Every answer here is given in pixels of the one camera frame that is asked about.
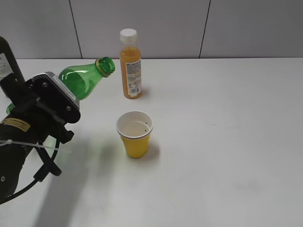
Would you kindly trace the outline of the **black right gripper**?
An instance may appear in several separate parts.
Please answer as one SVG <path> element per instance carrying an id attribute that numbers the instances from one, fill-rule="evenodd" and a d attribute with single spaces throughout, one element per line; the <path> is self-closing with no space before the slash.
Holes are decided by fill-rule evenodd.
<path id="1" fill-rule="evenodd" d="M 0 123 L 2 140 L 37 143 L 52 136 L 64 144 L 73 138 L 65 125 L 79 121 L 80 109 L 53 83 L 29 79 L 21 84 L 9 79 L 7 85 L 14 108 Z"/>

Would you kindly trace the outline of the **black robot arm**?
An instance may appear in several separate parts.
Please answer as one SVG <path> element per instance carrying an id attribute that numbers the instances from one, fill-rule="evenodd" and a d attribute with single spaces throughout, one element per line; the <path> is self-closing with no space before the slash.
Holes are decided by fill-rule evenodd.
<path id="1" fill-rule="evenodd" d="M 4 94 L 14 108 L 0 122 L 0 202 L 4 204 L 42 182 L 48 174 L 62 171 L 54 162 L 59 145 L 74 132 L 65 128 L 80 119 L 79 102 L 52 72 L 21 81 L 13 73 L 0 81 Z M 19 175 L 31 150 L 35 149 L 42 166 L 33 181 L 16 191 Z"/>

